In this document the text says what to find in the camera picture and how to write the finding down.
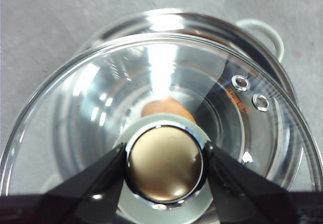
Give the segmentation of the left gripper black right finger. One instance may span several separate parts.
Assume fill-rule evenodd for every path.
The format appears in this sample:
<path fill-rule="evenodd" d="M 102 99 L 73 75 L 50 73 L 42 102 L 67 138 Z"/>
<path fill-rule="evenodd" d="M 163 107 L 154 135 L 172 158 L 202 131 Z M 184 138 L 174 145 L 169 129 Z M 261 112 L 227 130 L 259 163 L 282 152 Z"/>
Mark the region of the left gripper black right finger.
<path fill-rule="evenodd" d="M 289 192 L 207 141 L 207 178 L 220 223 L 298 223 Z"/>

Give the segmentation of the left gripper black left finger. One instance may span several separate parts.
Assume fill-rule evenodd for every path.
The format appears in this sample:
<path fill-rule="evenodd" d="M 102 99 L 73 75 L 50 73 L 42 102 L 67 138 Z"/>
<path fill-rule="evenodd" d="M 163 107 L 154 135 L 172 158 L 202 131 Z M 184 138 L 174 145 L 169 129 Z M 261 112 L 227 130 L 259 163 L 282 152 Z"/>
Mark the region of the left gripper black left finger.
<path fill-rule="evenodd" d="M 125 175 L 122 143 L 88 168 L 46 192 L 38 223 L 114 223 Z"/>

